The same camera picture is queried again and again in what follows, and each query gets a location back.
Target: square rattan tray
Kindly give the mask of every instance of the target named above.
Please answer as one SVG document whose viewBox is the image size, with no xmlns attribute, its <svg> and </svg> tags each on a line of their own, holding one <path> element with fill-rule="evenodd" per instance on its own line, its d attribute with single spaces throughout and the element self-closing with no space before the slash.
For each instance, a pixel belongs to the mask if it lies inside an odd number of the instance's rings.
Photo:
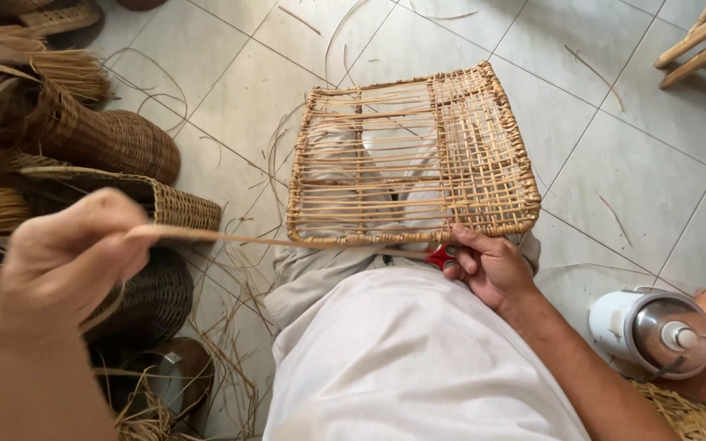
<svg viewBox="0 0 706 441">
<path fill-rule="evenodd" d="M 541 209 L 530 160 L 492 67 L 347 90 L 304 112 L 286 225 L 295 241 L 445 242 L 449 222 L 527 232 Z"/>
</svg>

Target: tile floor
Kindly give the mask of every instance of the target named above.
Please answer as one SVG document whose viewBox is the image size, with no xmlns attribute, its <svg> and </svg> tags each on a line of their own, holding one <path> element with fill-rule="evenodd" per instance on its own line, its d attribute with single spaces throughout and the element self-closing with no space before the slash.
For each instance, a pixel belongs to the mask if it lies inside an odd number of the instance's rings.
<svg viewBox="0 0 706 441">
<path fill-rule="evenodd" d="M 567 319 L 591 340 L 588 307 L 611 290 L 663 283 L 658 276 L 706 286 L 706 75 L 662 92 L 662 73 L 652 68 L 706 0 L 366 0 L 337 31 L 328 65 L 330 35 L 356 0 L 169 0 L 145 13 L 101 2 L 107 22 L 93 47 L 113 55 L 107 65 L 122 99 L 112 107 L 140 109 L 170 131 L 183 155 L 177 186 L 225 205 L 225 231 L 283 233 L 278 199 L 286 196 L 295 109 L 310 88 L 412 78 L 484 59 L 510 98 L 544 195 L 537 282 Z M 471 11 L 478 12 L 427 18 Z M 624 111 L 564 45 L 614 83 Z M 283 118 L 287 131 L 268 158 Z M 233 324 L 239 351 L 249 354 L 242 369 L 259 391 L 257 435 L 273 377 L 271 326 L 241 286 L 268 291 L 273 256 L 252 244 L 199 252 L 251 267 L 242 274 L 187 251 L 201 328 L 243 303 Z M 222 391 L 198 428 L 207 437 L 240 436 L 235 403 Z"/>
</svg>

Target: beige pants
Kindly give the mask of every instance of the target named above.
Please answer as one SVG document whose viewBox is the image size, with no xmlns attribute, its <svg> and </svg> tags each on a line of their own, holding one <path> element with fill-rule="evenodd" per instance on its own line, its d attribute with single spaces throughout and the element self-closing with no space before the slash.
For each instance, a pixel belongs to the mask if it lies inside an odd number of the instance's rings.
<svg viewBox="0 0 706 441">
<path fill-rule="evenodd" d="M 355 134 L 350 127 L 329 127 L 324 128 L 319 126 L 310 132 L 312 142 L 320 148 L 329 150 L 339 150 L 340 141 L 347 141 L 348 146 L 353 146 L 350 143 L 355 139 Z M 415 159 L 412 165 L 428 164 L 432 161 L 430 155 L 431 147 L 421 147 L 417 154 L 420 158 Z M 345 156 L 339 153 L 329 153 L 328 155 L 317 155 L 317 158 Z M 354 177 L 353 173 L 347 171 L 328 172 L 313 174 L 311 169 L 307 170 L 308 177 L 312 179 L 323 180 L 341 180 L 344 178 Z M 408 172 L 407 176 L 418 176 L 421 174 L 432 174 L 433 171 Z M 339 189 L 335 192 L 337 201 L 355 201 L 358 196 L 355 191 Z M 390 196 L 365 196 L 365 200 L 389 200 Z M 415 192 L 400 195 L 400 200 L 421 200 L 422 198 L 436 198 L 430 192 Z M 332 214 L 335 209 L 335 204 L 327 203 L 324 206 L 313 204 L 313 208 L 328 208 L 329 214 Z M 405 220 L 399 222 L 404 226 L 428 226 L 426 220 Z M 345 219 L 330 221 L 329 227 L 344 227 L 349 225 Z M 353 228 L 356 225 L 349 225 L 351 230 L 345 231 L 340 229 L 333 230 L 313 230 L 314 237 L 342 237 L 349 234 L 355 234 Z M 383 222 L 378 222 L 377 218 L 373 218 L 366 223 L 367 227 L 383 227 Z M 531 233 L 524 235 L 512 235 L 508 238 L 518 246 L 525 258 L 528 266 L 533 270 L 533 274 L 538 271 L 538 257 L 541 254 L 541 243 Z M 407 244 L 405 249 L 425 249 L 426 244 Z M 293 320 L 297 319 L 316 301 L 320 300 L 331 291 L 334 286 L 342 282 L 347 277 L 353 276 L 358 272 L 367 271 L 370 269 L 378 269 L 386 266 L 410 266 L 420 268 L 424 271 L 438 271 L 437 267 L 424 263 L 423 261 L 408 259 L 405 257 L 381 256 L 373 254 L 371 251 L 362 252 L 354 249 L 306 249 L 288 246 L 277 246 L 275 249 L 274 266 L 276 271 L 275 290 L 265 297 L 264 303 L 269 313 L 276 321 L 276 325 L 280 329 L 285 329 Z"/>
</svg>

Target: hand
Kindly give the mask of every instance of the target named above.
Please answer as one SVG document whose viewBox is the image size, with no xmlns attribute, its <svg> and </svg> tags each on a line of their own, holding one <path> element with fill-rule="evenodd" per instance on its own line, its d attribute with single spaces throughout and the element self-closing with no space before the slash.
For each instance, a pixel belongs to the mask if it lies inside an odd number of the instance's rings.
<svg viewBox="0 0 706 441">
<path fill-rule="evenodd" d="M 456 241 L 465 247 L 456 249 L 457 263 L 444 269 L 444 276 L 465 282 L 484 305 L 501 316 L 523 297 L 541 295 L 530 269 L 510 240 L 489 238 L 461 224 L 454 225 L 453 231 Z"/>
<path fill-rule="evenodd" d="M 103 189 L 19 226 L 0 270 L 0 337 L 77 334 L 108 292 L 148 262 L 153 239 L 124 239 L 147 223 L 139 205 Z"/>
</svg>

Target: white shirt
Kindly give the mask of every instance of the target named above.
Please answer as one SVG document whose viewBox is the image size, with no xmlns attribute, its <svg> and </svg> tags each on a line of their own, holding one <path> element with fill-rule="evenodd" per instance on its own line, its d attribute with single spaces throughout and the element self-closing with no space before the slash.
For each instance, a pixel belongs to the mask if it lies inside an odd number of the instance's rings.
<svg viewBox="0 0 706 441">
<path fill-rule="evenodd" d="M 273 353 L 264 439 L 589 440 L 527 344 L 440 272 L 349 277 Z"/>
</svg>

